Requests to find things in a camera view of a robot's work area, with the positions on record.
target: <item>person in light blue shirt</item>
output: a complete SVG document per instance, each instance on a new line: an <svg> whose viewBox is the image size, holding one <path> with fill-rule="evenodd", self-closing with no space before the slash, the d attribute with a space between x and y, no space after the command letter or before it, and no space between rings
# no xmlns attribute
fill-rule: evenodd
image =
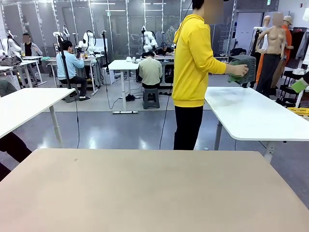
<svg viewBox="0 0 309 232"><path fill-rule="evenodd" d="M81 54L80 59L77 59L75 55L72 54L73 51L73 44L69 40L65 40L62 42L63 50L64 50L64 55L66 57L66 64L68 67L68 73L69 73L69 79L71 84L81 84L81 92L79 95L79 100L80 101L85 101L90 99L90 97L86 96L87 92L87 81L85 78L76 76L76 69L82 69L84 67L84 55ZM66 84L67 79L66 75L64 72L64 66L63 66L63 61L61 58L61 53L58 53L56 56L56 61L57 61L57 72L58 72L58 79L61 83Z"/></svg>

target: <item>gray plastic stool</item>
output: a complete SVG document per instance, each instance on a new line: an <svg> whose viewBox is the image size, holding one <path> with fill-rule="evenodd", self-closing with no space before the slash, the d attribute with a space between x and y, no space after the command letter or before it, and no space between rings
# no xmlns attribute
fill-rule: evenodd
<svg viewBox="0 0 309 232"><path fill-rule="evenodd" d="M145 110L149 108L156 108L156 109L160 108L159 93L157 88L145 88L143 100Z"/></svg>
<svg viewBox="0 0 309 232"><path fill-rule="evenodd" d="M67 84L62 84L62 87L63 87L63 88L68 88L68 85L67 85ZM75 101L75 98L76 98L76 100L79 99L79 91L78 91L77 85L76 85L76 84L71 84L71 87L75 89L77 95L75 95L75 96L73 96L73 97L70 97L69 95L66 96L66 97L64 98L64 100L66 101L66 103L71 103L71 102Z"/></svg>

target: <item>gray plastic basket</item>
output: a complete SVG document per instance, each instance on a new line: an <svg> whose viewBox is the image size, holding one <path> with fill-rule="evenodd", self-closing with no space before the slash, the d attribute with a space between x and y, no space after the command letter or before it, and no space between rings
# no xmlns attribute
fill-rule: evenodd
<svg viewBox="0 0 309 232"><path fill-rule="evenodd" d="M251 81L255 81L255 72L256 72L256 58L248 55L238 55L230 57L231 64L239 65L246 64L249 68L249 71L243 77L237 77L230 74L229 82L235 81L236 83L242 85Z"/></svg>

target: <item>hat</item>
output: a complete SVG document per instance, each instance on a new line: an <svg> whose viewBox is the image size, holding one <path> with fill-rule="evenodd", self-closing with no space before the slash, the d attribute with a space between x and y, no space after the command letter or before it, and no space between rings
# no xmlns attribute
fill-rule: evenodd
<svg viewBox="0 0 309 232"><path fill-rule="evenodd" d="M283 18L283 20L284 20L284 21L287 21L287 22L289 22L291 25L293 25L293 24L292 24L293 19L292 19L291 16L289 16L289 15L288 15L288 16L285 16L285 17Z"/></svg>

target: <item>yellow hoodie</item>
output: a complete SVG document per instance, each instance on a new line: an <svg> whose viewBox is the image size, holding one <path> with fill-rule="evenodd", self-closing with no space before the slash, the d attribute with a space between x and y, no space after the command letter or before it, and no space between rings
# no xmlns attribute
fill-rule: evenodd
<svg viewBox="0 0 309 232"><path fill-rule="evenodd" d="M179 107L204 105L208 73L223 74L226 65L213 57L211 29L196 14L188 15L175 33L174 86L172 98Z"/></svg>

